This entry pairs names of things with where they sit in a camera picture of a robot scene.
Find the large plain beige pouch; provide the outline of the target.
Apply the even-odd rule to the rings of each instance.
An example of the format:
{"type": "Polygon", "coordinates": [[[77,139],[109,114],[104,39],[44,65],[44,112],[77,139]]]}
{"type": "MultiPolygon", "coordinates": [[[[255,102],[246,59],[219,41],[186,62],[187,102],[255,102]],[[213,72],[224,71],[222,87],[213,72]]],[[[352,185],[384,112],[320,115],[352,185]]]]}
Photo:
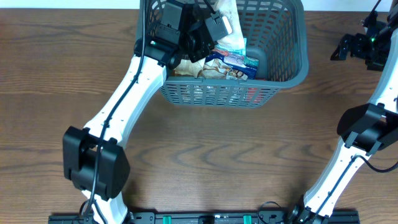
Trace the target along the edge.
{"type": "Polygon", "coordinates": [[[244,49],[246,44],[241,30],[236,0],[217,0],[215,9],[221,13],[223,19],[227,19],[229,22],[229,25],[226,25],[228,35],[218,41],[219,45],[231,50],[244,49]]]}

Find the PanTree beige pouch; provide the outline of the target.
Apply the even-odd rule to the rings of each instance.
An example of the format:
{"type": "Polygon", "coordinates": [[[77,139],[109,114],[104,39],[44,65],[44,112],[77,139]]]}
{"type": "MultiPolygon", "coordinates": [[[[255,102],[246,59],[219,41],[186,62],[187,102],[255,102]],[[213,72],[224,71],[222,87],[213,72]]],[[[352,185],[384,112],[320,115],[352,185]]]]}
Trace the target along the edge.
{"type": "Polygon", "coordinates": [[[246,81],[249,78],[242,71],[233,69],[218,58],[210,60],[209,62],[205,62],[205,59],[201,59],[195,63],[192,63],[190,60],[182,60],[180,65],[172,72],[172,75],[176,77],[194,77],[215,80],[246,81]]]}

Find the small light blue packet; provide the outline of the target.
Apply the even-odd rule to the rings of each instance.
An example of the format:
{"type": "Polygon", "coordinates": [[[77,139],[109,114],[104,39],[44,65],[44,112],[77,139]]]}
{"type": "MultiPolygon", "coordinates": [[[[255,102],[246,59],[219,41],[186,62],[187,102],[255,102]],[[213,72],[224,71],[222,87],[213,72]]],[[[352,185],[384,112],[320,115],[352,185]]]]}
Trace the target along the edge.
{"type": "Polygon", "coordinates": [[[226,51],[232,54],[239,54],[246,56],[246,44],[247,44],[247,38],[244,38],[244,47],[242,49],[229,49],[227,47],[223,47],[220,44],[215,46],[215,49],[221,50],[221,51],[226,51]]]}

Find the blue tissue multipack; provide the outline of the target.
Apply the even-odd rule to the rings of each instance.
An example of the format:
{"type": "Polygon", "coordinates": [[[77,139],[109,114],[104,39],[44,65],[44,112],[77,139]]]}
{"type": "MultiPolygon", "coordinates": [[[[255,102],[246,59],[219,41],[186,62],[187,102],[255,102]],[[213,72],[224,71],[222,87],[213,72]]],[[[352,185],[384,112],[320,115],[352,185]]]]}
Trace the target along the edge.
{"type": "Polygon", "coordinates": [[[207,67],[213,67],[226,76],[235,79],[254,80],[256,77],[259,60],[228,51],[214,50],[205,59],[207,67]]]}

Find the orange pasta package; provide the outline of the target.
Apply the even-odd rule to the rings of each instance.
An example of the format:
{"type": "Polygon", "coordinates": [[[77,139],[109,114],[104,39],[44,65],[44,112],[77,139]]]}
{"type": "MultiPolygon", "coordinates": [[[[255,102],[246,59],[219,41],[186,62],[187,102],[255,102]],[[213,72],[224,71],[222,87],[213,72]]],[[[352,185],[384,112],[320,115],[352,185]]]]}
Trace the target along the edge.
{"type": "Polygon", "coordinates": [[[250,107],[253,103],[260,103],[267,93],[261,94],[260,86],[251,86],[249,80],[210,80],[194,79],[178,82],[177,87],[180,102],[203,106],[235,106],[250,107]]]}

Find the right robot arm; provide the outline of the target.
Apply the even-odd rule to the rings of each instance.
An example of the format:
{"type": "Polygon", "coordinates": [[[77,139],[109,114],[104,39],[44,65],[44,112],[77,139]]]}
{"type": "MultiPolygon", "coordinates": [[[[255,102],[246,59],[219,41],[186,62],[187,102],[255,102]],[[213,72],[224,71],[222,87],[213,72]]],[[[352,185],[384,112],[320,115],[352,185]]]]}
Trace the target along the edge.
{"type": "Polygon", "coordinates": [[[380,81],[367,103],[346,110],[341,117],[333,157],[287,223],[331,223],[335,203],[357,170],[397,142],[397,4],[386,22],[378,21],[377,12],[371,11],[363,27],[366,34],[346,34],[330,58],[361,58],[369,70],[382,73],[380,81]]]}

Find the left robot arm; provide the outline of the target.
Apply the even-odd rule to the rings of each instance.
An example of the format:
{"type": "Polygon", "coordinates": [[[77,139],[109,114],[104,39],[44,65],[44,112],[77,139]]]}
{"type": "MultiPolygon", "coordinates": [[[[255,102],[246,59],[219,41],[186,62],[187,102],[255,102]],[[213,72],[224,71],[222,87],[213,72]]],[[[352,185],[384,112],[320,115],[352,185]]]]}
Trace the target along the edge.
{"type": "Polygon", "coordinates": [[[167,72],[183,57],[206,58],[230,33],[228,18],[195,1],[166,1],[161,17],[150,19],[150,5],[141,3],[141,37],[125,77],[100,112],[81,129],[69,127],[62,139],[63,171],[87,197],[80,214],[95,223],[124,223],[128,208],[122,190],[130,166],[124,152],[131,131],[146,104],[161,88],[167,72]]]}

